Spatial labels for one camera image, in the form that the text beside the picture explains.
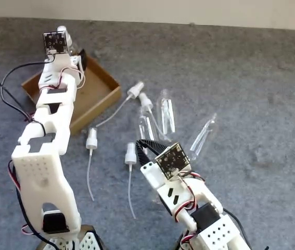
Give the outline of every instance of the black wire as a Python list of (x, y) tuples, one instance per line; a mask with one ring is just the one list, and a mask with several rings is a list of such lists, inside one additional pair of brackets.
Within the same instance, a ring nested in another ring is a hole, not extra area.
[(14, 106), (13, 104), (11, 104), (11, 103), (9, 103), (9, 102), (7, 102), (7, 101), (5, 100), (5, 98), (4, 98), (4, 93), (3, 93), (5, 81), (6, 81), (6, 79), (8, 78), (8, 76), (9, 76), (10, 74), (12, 74), (14, 71), (16, 71), (17, 69), (20, 69), (20, 68), (23, 68), (23, 67), (26, 67), (26, 66), (32, 66), (32, 65), (44, 65), (44, 64), (50, 64), (50, 63), (52, 63), (54, 60), (55, 60), (55, 55), (54, 55), (53, 60), (51, 60), (51, 61), (37, 61), (37, 62), (29, 62), (29, 63), (26, 63), (26, 64), (18, 65), (18, 66), (16, 66), (16, 67), (14, 67), (13, 69), (11, 69), (11, 70), (10, 70), (10, 71), (4, 76), (4, 78), (2, 79), (2, 82), (0, 83), (0, 94), (1, 94), (1, 99), (2, 99), (2, 101), (3, 101), (6, 105), (8, 105), (9, 107), (15, 109), (16, 111), (18, 111), (19, 113), (21, 113), (23, 116), (25, 116), (25, 118), (26, 118), (29, 122), (31, 122), (31, 121), (33, 121), (33, 120), (32, 120), (31, 116), (30, 116), (27, 112), (25, 112), (22, 108), (18, 108), (18, 107)]
[(35, 123), (38, 123), (38, 124), (40, 124), (41, 126), (42, 126), (42, 130), (43, 130), (43, 136), (45, 136), (47, 133), (45, 132), (45, 128), (44, 128), (44, 125), (41, 123), (41, 122), (39, 122), (39, 121), (36, 121), (36, 120), (32, 120), (32, 122), (35, 122)]
[(22, 107), (21, 103), (8, 91), (8, 89), (5, 88), (4, 86), (2, 88), (13, 99), (13, 101), (15, 101), (16, 104), (18, 104), (18, 106), (20, 107), (20, 109), (23, 110), (23, 107)]
[[(17, 179), (17, 173), (16, 173), (16, 168), (15, 166), (13, 165), (13, 168), (12, 168), (12, 173), (13, 173), (13, 176), (15, 177), (15, 179)], [(19, 193), (19, 190), (16, 188), (16, 192), (17, 192), (17, 197), (18, 197), (18, 201), (19, 201), (19, 205), (20, 205), (20, 208), (21, 208), (21, 212), (22, 212), (22, 215), (29, 227), (29, 229), (34, 233), (34, 235), (36, 237), (38, 237), (41, 241), (43, 241), (44, 243), (52, 246), (55, 250), (60, 250), (58, 248), (58, 246), (56, 246), (53, 242), (50, 242), (49, 240), (47, 240), (46, 238), (42, 237), (32, 226), (31, 222), (29, 221), (28, 219), (28, 216), (26, 214), (26, 211), (24, 209), (24, 206), (23, 206), (23, 203), (22, 203), (22, 200), (21, 200), (21, 196), (20, 196), (20, 193)]]
[(235, 221), (236, 221), (236, 223), (239, 225), (239, 228), (240, 228), (240, 230), (241, 230), (241, 233), (242, 233), (242, 235), (243, 235), (243, 238), (245, 239), (245, 242), (246, 242), (246, 244), (249, 246), (249, 248), (250, 249), (252, 249), (251, 248), (251, 245), (250, 245), (250, 243), (249, 243), (249, 241), (248, 241), (248, 237), (247, 237), (247, 234), (246, 234), (246, 232), (245, 232), (245, 229), (243, 228), (243, 226), (242, 226), (242, 224), (241, 224), (241, 222), (240, 222), (240, 220), (233, 214), (233, 213), (231, 213), (230, 211), (228, 211), (226, 208), (224, 208), (224, 211), (226, 212), (226, 213), (228, 213)]

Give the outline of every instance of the circuit board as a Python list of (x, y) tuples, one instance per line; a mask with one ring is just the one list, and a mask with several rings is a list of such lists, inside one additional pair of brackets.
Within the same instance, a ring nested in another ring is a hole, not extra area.
[(167, 180), (177, 175), (177, 173), (185, 168), (190, 162), (184, 153), (181, 145), (177, 142), (161, 155), (156, 157), (156, 162)]
[(43, 33), (44, 48), (47, 55), (65, 54), (68, 52), (65, 31)]

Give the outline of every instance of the perforated plate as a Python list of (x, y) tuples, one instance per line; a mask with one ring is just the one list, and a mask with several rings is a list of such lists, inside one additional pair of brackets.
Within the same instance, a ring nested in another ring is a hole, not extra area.
[(225, 215), (199, 233), (197, 240), (206, 246), (206, 250), (224, 249), (224, 246), (239, 234), (229, 215)]
[[(55, 243), (60, 250), (73, 250), (72, 249), (72, 241), (65, 242), (63, 239), (50, 239), (51, 242)], [(79, 246), (80, 250), (101, 250), (97, 240), (94, 236), (94, 233), (88, 232), (85, 234), (85, 237), (80, 242)], [(54, 247), (47, 244), (43, 250), (55, 250)]]

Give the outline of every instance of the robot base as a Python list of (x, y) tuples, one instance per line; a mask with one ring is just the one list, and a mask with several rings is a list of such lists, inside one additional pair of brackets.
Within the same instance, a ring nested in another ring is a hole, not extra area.
[[(107, 250), (103, 241), (97, 236), (93, 226), (81, 225), (80, 233), (78, 234), (80, 250)], [(60, 239), (50, 239), (55, 243), (60, 250), (72, 250), (72, 242), (65, 242)], [(44, 242), (41, 242), (36, 250), (54, 250), (54, 248)]]

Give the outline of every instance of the white wire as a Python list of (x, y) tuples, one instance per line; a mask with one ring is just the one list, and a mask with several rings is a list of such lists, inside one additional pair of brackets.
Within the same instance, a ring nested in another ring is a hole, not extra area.
[(121, 105), (115, 110), (115, 112), (109, 116), (106, 120), (100, 122), (99, 124), (95, 125), (96, 128), (100, 127), (101, 125), (105, 124), (106, 122), (110, 121), (111, 118), (113, 118), (118, 111), (120, 111), (120, 109), (123, 107), (123, 105), (131, 98), (131, 95), (129, 95), (122, 103)]
[(134, 219), (137, 219), (135, 212), (133, 211), (132, 203), (131, 203), (131, 173), (132, 173), (132, 165), (130, 164), (130, 171), (129, 171), (129, 184), (127, 186), (127, 197), (129, 199), (129, 206)]
[(27, 228), (27, 227), (28, 227), (28, 225), (25, 225), (24, 227), (22, 227), (21, 228), (21, 233), (23, 233), (24, 235), (33, 235), (34, 233), (32, 233), (32, 232), (27, 233), (27, 232), (24, 231), (24, 229)]
[(77, 90), (82, 89), (82, 87), (85, 85), (85, 82), (86, 82), (85, 74), (83, 74), (83, 79), (84, 79), (83, 83), (79, 87), (76, 88)]
[(148, 109), (148, 111), (150, 112), (151, 116), (152, 116), (152, 120), (153, 120), (153, 123), (154, 125), (156, 126), (158, 132), (160, 133), (161, 136), (163, 136), (163, 138), (166, 140), (166, 141), (169, 141), (171, 142), (171, 140), (161, 131), (160, 127), (158, 126), (158, 123), (152, 113), (152, 110), (151, 109)]
[(60, 86), (61, 83), (59, 82), (59, 80), (60, 80), (60, 78), (61, 78), (61, 76), (62, 76), (64, 70), (66, 70), (66, 69), (71, 69), (71, 70), (73, 70), (73, 71), (75, 71), (75, 72), (78, 72), (79, 74), (81, 74), (81, 75), (83, 76), (83, 83), (81, 84), (81, 86), (78, 86), (78, 87), (76, 88), (77, 90), (81, 89), (81, 88), (85, 85), (85, 81), (86, 81), (85, 74), (84, 74), (82, 71), (80, 71), (79, 69), (75, 69), (75, 68), (72, 68), (72, 67), (64, 67), (64, 68), (61, 69), (57, 86)]
[(89, 153), (89, 160), (88, 160), (88, 167), (87, 167), (87, 187), (88, 187), (89, 195), (91, 196), (92, 201), (94, 201), (91, 185), (89, 184), (89, 171), (91, 169), (91, 161), (92, 161), (92, 150)]

